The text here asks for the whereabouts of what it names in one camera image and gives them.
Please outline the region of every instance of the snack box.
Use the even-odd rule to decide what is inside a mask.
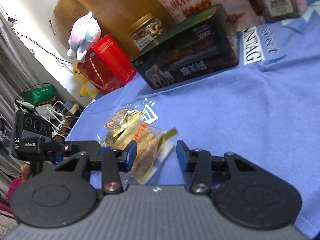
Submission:
[[[154,39],[131,64],[154,90],[234,67],[235,28],[226,19],[222,5],[211,7]]]
[[[84,59],[77,68],[103,95],[123,87],[136,74],[130,58],[110,35],[94,44]]]

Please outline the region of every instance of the gold rope handle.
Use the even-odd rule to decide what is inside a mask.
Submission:
[[[100,79],[102,86],[104,86],[103,80],[102,80],[102,78],[100,77],[98,71],[96,70],[96,67],[94,66],[94,64],[93,64],[93,62],[92,62],[92,58],[90,58],[90,62],[91,62],[91,65],[92,65],[92,67],[93,67],[93,70],[95,71],[95,73],[97,74],[98,78]]]
[[[92,65],[93,70],[95,71],[96,75],[97,75],[98,78],[100,79],[101,84],[104,86],[103,80],[102,80],[101,76],[99,75],[97,69],[95,68],[95,66],[94,66],[91,58],[90,58],[90,62],[91,62],[91,65]],[[82,74],[83,74],[93,85],[95,85],[96,87],[98,87],[98,88],[100,88],[100,89],[103,89],[103,86],[100,86],[100,85],[98,85],[97,83],[93,82],[93,81],[87,76],[86,73],[82,72]]]

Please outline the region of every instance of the gray curtain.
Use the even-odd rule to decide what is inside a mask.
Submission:
[[[7,194],[12,179],[20,174],[20,163],[10,154],[14,100],[19,93],[40,81],[19,52],[13,30],[0,13],[0,191]]]

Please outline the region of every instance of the gold jar lid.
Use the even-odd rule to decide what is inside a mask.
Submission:
[[[135,33],[138,29],[140,29],[143,25],[145,25],[148,21],[150,21],[153,18],[151,13],[146,14],[142,18],[140,18],[138,21],[136,21],[129,29],[131,33]]]

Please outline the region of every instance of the camera lens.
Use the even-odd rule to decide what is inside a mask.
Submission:
[[[50,125],[46,124],[46,125],[44,126],[44,132],[45,132],[45,133],[49,133],[49,132],[50,132]]]
[[[27,117],[25,120],[24,120],[24,123],[26,125],[26,127],[30,127],[32,125],[32,120],[30,117]]]
[[[39,120],[35,121],[35,130],[37,132],[41,132],[41,130],[42,130],[42,122],[41,121],[39,121]]]

